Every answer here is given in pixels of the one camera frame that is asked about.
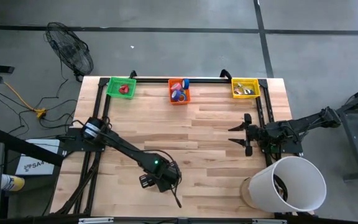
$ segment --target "concrete floor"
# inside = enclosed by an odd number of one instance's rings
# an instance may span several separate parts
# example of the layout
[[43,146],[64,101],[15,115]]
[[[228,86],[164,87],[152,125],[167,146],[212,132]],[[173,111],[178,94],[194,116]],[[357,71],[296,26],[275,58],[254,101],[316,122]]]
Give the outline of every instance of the concrete floor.
[[[260,0],[260,6],[266,29],[358,30],[358,0]],[[68,26],[257,28],[252,0],[0,0],[0,24],[44,26],[50,21]],[[5,79],[31,105],[42,96],[53,96],[62,82],[59,60],[43,34],[0,30],[0,64],[16,67]],[[137,70],[143,76],[216,77],[225,68],[234,77],[266,77],[258,34],[77,35],[89,45],[95,64],[92,75],[129,75]],[[327,105],[338,108],[358,91],[358,36],[268,35],[267,43],[274,76],[285,80],[294,118]],[[66,67],[63,75],[70,81],[60,99],[47,100],[45,107],[77,98],[80,84]],[[13,97],[4,86],[0,91]],[[75,102],[68,103],[48,116],[57,118],[74,108]],[[9,131],[19,125],[16,116],[8,119],[12,115],[0,104],[0,129]],[[24,115],[24,119],[30,131],[21,138],[64,133],[63,128],[42,129],[32,114]],[[305,157],[323,173],[328,187],[327,199],[316,214],[358,221],[358,181],[342,181],[344,174],[357,171],[344,130],[313,130],[303,141],[303,149]],[[20,196],[12,202],[10,214],[40,215],[49,196],[50,192],[41,190]]]

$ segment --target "green basket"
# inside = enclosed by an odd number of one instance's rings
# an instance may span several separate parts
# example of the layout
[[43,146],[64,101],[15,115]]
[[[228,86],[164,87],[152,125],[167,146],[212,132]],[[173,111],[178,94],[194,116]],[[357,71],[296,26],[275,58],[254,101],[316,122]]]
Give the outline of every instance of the green basket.
[[[128,85],[129,91],[126,94],[121,94],[119,88],[125,84]],[[135,87],[136,79],[111,77],[107,88],[107,94],[111,97],[132,99],[135,94]]]

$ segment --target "plastic basket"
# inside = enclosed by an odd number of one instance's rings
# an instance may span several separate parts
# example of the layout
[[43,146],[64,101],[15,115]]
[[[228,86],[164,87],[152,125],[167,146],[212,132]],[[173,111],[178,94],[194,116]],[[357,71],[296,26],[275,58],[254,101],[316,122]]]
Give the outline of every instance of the plastic basket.
[[171,99],[171,95],[172,95],[171,87],[175,83],[181,84],[182,81],[183,81],[183,79],[181,79],[181,78],[168,80],[169,100],[170,100],[171,104],[173,104],[173,105],[184,105],[184,104],[187,104],[187,103],[190,102],[190,89],[185,90],[185,95],[186,95],[186,100],[185,101],[173,101]]
[[[128,85],[129,91],[126,94],[121,94],[119,88],[122,85]],[[136,79],[133,78],[110,78],[109,86],[107,88],[107,93],[111,97],[116,98],[128,98],[132,99],[135,94]]]
[[[254,95],[238,95],[234,93],[234,88],[240,83],[242,86],[254,91]],[[231,91],[233,98],[256,98],[260,96],[259,82],[257,78],[232,78]]]

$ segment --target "fan grille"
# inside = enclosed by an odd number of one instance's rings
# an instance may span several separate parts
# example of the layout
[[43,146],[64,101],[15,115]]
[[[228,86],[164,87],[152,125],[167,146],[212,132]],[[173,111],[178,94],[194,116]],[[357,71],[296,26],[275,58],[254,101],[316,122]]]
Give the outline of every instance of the fan grille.
[[89,75],[92,72],[93,61],[88,46],[69,31],[67,26],[59,22],[50,22],[46,36],[53,51],[75,74]]

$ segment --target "wooden table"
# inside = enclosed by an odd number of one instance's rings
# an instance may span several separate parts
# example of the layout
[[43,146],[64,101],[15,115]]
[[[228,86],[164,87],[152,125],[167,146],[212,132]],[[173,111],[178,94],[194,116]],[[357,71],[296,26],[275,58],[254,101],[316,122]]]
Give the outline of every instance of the wooden table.
[[[92,116],[99,78],[84,78],[74,119],[85,122]],[[291,119],[283,79],[267,81],[275,120]],[[190,91],[190,104],[173,106],[166,83],[138,83],[132,100],[112,98],[109,108],[112,129],[121,137],[139,149],[165,150],[178,162],[183,176],[178,198],[183,207],[178,208],[170,191],[143,189],[139,184],[142,169],[108,147],[99,166],[92,216],[272,217],[250,208],[239,196],[241,182],[266,166],[264,155],[254,144],[254,154],[246,157],[242,146],[227,140],[245,138],[245,131],[227,131],[243,122],[244,113],[259,124],[255,100],[234,99],[228,84],[193,83]],[[267,117],[264,96],[262,104]],[[76,189],[83,157],[83,152],[75,152],[63,161],[51,212]]]

